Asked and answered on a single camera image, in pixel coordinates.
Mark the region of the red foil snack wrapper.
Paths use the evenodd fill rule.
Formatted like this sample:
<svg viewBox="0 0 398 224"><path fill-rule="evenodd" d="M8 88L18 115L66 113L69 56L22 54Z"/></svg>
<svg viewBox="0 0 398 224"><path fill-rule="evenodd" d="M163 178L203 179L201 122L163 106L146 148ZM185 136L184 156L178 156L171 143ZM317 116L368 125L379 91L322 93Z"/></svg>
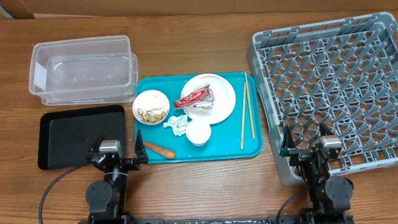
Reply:
<svg viewBox="0 0 398 224"><path fill-rule="evenodd" d="M194 90L189 95L174 102L175 109L201 108L213 106L215 97L209 85Z"/></svg>

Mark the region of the small white cup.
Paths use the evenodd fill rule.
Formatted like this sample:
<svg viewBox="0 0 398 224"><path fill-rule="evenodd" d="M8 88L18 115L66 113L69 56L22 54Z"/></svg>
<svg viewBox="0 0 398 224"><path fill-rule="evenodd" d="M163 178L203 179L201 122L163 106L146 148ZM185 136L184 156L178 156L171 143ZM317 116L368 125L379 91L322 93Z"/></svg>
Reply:
<svg viewBox="0 0 398 224"><path fill-rule="evenodd" d="M211 136L211 126L200 119L191 120L186 127L186 136L194 146L203 146Z"/></svg>

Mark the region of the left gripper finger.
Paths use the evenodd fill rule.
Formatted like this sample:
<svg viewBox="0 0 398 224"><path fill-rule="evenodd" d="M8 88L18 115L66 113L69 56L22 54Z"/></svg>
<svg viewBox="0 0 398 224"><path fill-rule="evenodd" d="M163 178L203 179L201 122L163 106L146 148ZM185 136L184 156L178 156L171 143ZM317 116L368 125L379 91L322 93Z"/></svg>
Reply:
<svg viewBox="0 0 398 224"><path fill-rule="evenodd" d="M105 138L105 133L102 131L99 134L99 136L96 138L94 143L89 147L89 149L87 150L87 153L94 153L94 152L98 151L100 144L102 143L104 138Z"/></svg>
<svg viewBox="0 0 398 224"><path fill-rule="evenodd" d="M134 152L136 154L136 159L139 161L140 164L148 163L149 158L146 152L146 148L144 146L144 141L142 139L140 129L137 130Z"/></svg>

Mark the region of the large white plate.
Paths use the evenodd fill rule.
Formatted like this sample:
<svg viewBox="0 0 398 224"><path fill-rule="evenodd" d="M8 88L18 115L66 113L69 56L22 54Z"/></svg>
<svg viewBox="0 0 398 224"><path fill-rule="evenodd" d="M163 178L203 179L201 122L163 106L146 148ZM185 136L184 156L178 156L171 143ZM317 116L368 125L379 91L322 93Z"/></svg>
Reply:
<svg viewBox="0 0 398 224"><path fill-rule="evenodd" d="M183 110L190 119L202 119L208 124L220 123L233 112L236 104L235 90L227 79L211 73L196 75L184 85L180 97L187 96L206 85L209 85L213 91L216 110L210 112L200 108L184 108Z"/></svg>

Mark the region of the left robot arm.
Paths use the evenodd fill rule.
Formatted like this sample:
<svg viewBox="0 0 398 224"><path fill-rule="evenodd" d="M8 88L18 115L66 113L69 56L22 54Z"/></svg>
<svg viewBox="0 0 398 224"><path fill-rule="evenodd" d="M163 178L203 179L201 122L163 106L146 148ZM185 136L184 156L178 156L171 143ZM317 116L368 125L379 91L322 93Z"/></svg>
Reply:
<svg viewBox="0 0 398 224"><path fill-rule="evenodd" d="M102 133L86 153L94 167L104 172L103 180L93 182L86 190L90 206L88 223L137 223L133 215L124 210L128 172L139 170L148 163L148 155L139 131L136 135L135 158L123 158L118 140L105 140Z"/></svg>

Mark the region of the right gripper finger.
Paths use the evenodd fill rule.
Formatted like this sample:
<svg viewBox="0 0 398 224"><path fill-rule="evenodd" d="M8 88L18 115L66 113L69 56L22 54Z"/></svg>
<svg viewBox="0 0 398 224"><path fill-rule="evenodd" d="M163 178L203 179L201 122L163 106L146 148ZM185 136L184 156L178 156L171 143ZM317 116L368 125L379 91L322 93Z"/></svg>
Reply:
<svg viewBox="0 0 398 224"><path fill-rule="evenodd" d="M295 150L295 143L288 125L284 126L284 135L279 151L279 156L287 157L290 156L290 151Z"/></svg>
<svg viewBox="0 0 398 224"><path fill-rule="evenodd" d="M320 136L331 136L333 132L329 129L329 127L325 123L319 124Z"/></svg>

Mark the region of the white tissue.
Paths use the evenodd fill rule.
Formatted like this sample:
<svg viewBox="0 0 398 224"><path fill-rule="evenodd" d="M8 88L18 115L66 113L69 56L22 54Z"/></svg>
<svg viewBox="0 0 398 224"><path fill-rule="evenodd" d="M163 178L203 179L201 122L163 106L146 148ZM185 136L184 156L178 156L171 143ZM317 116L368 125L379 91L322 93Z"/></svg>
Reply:
<svg viewBox="0 0 398 224"><path fill-rule="evenodd" d="M175 136L182 136L186 133L187 124L188 116L183 114L180 116L171 116L167 122L163 123L163 127L171 127Z"/></svg>

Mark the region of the small white bowl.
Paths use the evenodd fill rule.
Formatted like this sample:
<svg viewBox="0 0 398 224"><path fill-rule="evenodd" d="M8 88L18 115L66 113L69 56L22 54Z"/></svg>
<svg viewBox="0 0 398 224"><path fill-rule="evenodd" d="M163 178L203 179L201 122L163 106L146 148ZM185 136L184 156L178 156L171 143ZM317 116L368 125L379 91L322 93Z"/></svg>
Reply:
<svg viewBox="0 0 398 224"><path fill-rule="evenodd" d="M199 106L199 108L203 111L215 111L216 110L216 106L214 102L207 102L207 103L203 103Z"/></svg>

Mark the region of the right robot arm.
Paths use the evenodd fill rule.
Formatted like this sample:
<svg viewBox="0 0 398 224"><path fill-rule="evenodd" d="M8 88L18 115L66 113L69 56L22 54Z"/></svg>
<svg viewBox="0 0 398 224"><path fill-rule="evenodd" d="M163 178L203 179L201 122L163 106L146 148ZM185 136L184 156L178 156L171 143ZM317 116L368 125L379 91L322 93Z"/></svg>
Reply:
<svg viewBox="0 0 398 224"><path fill-rule="evenodd" d="M328 161L336 159L342 150L342 142L324 124L319 124L320 138L308 149L297 149L288 126L284 126L284 138L279 155L289 158L289 166L296 167L307 188L289 198L279 209L276 223L353 223L347 216L353 195L352 181L332 176ZM311 207L304 208L298 215L282 216L283 209L295 198L308 193Z"/></svg>

